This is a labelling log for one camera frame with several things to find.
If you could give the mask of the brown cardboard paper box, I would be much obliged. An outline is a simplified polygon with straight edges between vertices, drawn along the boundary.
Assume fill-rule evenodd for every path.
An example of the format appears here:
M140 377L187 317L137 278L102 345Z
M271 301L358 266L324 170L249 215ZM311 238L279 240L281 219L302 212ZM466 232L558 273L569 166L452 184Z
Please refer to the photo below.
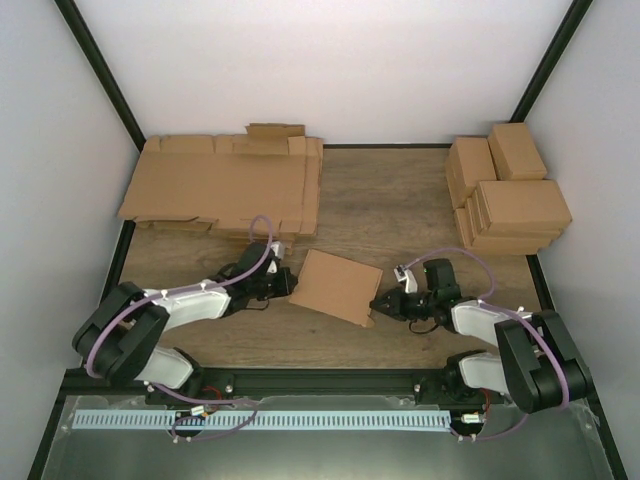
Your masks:
M376 297L382 276L380 268L310 249L289 302L373 328L370 302Z

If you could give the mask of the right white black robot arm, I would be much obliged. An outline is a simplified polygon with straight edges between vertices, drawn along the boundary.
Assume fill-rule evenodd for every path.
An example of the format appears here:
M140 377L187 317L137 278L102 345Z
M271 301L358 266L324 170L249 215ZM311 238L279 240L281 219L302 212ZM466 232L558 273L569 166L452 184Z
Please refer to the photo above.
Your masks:
M435 328L497 349L496 355L471 351L449 358L444 389L451 400L465 403L486 389L532 414L564 408L593 392L591 372L556 311L513 311L465 297L445 258L425 261L423 272L427 290L420 292L410 268L396 267L398 286L378 295L370 307L409 324L432 320Z

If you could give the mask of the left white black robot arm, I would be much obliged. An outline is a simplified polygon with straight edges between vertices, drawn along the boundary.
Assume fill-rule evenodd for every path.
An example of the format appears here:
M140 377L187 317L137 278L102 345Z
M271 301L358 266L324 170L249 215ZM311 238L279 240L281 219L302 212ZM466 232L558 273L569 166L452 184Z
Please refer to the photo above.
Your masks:
M297 277L281 261L284 245L251 243L236 262L201 282L174 289L141 289L124 282L112 290L72 339L91 375L113 386L133 381L167 390L181 403L204 392L204 368L183 350L159 345L169 331L229 317L253 301L268 305L293 293Z

